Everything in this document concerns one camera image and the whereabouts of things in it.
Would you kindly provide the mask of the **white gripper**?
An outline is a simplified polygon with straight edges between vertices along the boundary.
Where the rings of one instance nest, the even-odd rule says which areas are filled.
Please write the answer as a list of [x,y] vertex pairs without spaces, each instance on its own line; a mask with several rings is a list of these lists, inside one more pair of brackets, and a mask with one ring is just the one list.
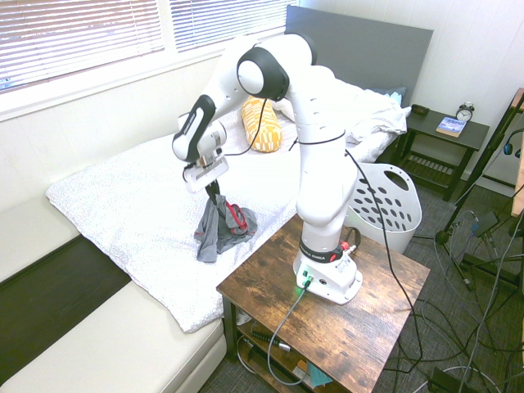
[[207,166],[189,165],[183,170],[183,180],[186,189],[190,193],[199,192],[206,187],[208,197],[215,203],[221,192],[219,183],[214,181],[227,171],[228,162],[226,157],[219,156],[213,163]]

